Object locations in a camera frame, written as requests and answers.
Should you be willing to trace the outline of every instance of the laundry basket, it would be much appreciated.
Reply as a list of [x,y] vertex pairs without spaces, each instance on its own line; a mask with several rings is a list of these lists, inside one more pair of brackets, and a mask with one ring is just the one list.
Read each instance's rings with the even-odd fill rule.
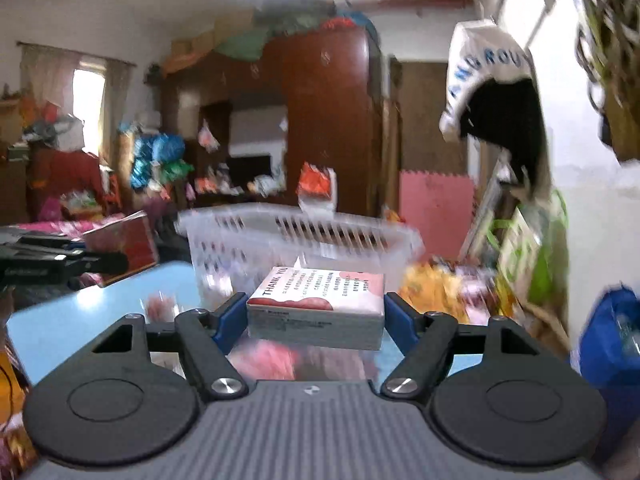
[[178,216],[199,276],[229,271],[235,290],[252,292],[274,266],[354,270],[385,275],[397,290],[405,267],[424,249],[418,231],[361,216],[332,218],[279,205],[239,204],[190,210]]

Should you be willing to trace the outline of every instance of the blue table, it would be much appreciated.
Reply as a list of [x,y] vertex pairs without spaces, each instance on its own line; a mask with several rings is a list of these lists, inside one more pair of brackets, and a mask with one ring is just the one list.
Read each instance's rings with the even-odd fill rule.
[[[182,307],[200,304],[193,267],[172,262],[105,288],[91,286],[13,314],[7,324],[9,338],[31,383],[39,382],[122,316],[143,314],[142,302],[158,292],[175,296]],[[385,331],[375,357],[380,383],[401,359],[402,353]],[[479,355],[456,356],[450,373],[480,360]]]

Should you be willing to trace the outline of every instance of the window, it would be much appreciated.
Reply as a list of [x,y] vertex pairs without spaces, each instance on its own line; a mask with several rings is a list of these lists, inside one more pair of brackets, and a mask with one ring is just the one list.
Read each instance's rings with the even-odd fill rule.
[[100,147],[100,109],[104,76],[91,70],[74,73],[74,115],[84,121],[84,150],[98,155]]

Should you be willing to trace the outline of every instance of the small white box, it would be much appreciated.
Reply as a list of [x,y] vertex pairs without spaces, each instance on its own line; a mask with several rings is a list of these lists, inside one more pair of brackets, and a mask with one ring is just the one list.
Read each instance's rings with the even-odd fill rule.
[[249,335],[283,343],[379,350],[384,276],[273,267],[247,301]]

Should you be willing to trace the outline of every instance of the curtain rod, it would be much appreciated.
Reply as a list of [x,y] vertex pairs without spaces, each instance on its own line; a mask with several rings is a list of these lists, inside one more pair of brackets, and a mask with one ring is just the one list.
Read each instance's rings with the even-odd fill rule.
[[17,46],[40,46],[40,47],[44,47],[44,48],[54,48],[56,50],[66,50],[67,52],[74,52],[75,54],[80,54],[82,56],[98,57],[100,59],[105,59],[107,61],[118,61],[120,63],[124,63],[124,64],[127,64],[129,66],[137,67],[137,65],[135,63],[130,63],[129,61],[123,61],[123,60],[117,59],[115,57],[97,56],[96,54],[89,54],[88,52],[82,52],[80,50],[73,50],[71,48],[60,48],[58,46],[42,45],[42,44],[39,44],[39,43],[25,43],[24,41],[16,41],[15,44]]

